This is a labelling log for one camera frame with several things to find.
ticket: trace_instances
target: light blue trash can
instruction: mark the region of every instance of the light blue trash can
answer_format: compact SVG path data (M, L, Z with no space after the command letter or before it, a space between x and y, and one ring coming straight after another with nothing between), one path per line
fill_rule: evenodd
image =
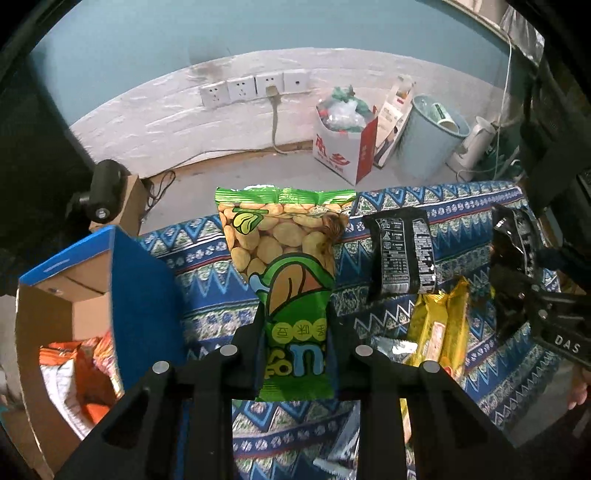
M431 106L435 102L437 100L429 95L416 95L413 98L413 109L408 124L391 158L400 162L405 173L420 180L431 177L470 133L470 127L464 117L453 108L445 105L458 127L458 133L440 127L417 106Z

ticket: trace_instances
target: floor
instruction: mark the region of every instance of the floor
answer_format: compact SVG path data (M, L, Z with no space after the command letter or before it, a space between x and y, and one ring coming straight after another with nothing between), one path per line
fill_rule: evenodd
M355 189L359 192L395 186L420 186L455 183L456 174L447 165L427 181L410 177L398 165L386 163L364 177ZM151 232L172 223L211 215L217 211L214 195L217 187L243 189L249 185L275 185L307 190L336 190L353 188L322 163L311 152L299 151L280 155L212 160L197 163L180 171L177 179L145 219L141 233Z
M356 186L357 190L376 190L392 186L455 183L455 173L444 165L428 181L406 176L392 164L374 168ZM350 188L342 178L316 161L309 151L289 155L268 154L258 158L206 161L179 171L174 184L144 220L141 233L160 229L183 220L216 211L214 193L218 186L240 189L249 185L273 184L309 190ZM14 298L0 297L0 364L8 385L18 398L19 383L15 367ZM541 432L566 411L566 392L570 386L570 364L564 362L554 381L531 407L525 418L510 432L517 445ZM0 393L2 389L0 375Z

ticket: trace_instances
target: plastic bag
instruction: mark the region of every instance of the plastic bag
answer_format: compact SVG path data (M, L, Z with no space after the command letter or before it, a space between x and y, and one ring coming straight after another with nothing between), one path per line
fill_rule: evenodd
M374 118L368 104L355 97L351 85L346 90L335 87L330 98L321 101L316 109L324 126L335 132L361 132Z

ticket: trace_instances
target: metal screw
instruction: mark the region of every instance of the metal screw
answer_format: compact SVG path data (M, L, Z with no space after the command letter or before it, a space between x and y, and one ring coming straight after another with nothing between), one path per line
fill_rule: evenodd
M106 209L104 207L97 209L97 211L95 212L96 217L101 220L107 218L109 216L109 214L110 214L109 209Z
M169 369L169 367L170 367L170 365L168 364L168 362L161 360L159 362L156 362L154 365L152 365L152 371L155 374L163 374L164 372L166 372L166 370Z
M433 360L427 360L426 362L423 362L423 368L425 369L425 372L429 372L430 374L436 374L437 372L439 372L439 369L441 367L437 362L434 362Z
M220 347L220 353L223 356L236 355L238 353L238 347L229 343L228 345L223 345Z
M358 345L355 347L355 353L359 356L370 356L374 352L374 349L369 345Z

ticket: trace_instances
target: box flap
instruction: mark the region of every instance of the box flap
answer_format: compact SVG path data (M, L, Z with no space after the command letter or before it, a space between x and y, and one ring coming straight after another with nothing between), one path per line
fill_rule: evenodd
M166 263L121 230L115 236L111 282L117 365L128 390L159 360L184 363L183 299Z
M35 470L43 480L51 480L53 473L49 470L43 455L39 451L35 435L29 425L27 413L24 410L3 411L2 424L29 468Z
M111 289L111 253L104 252L70 267L64 275L97 293Z
M39 368L39 347L57 340L72 340L72 304L21 284L17 293L15 343L22 399L39 448L53 472L60 469L80 443L49 399Z
M89 258L106 252L111 247L115 228L114 226L107 226L83 238L41 265L29 270L19 279L19 282L25 285L35 285L64 271L66 268L73 267Z

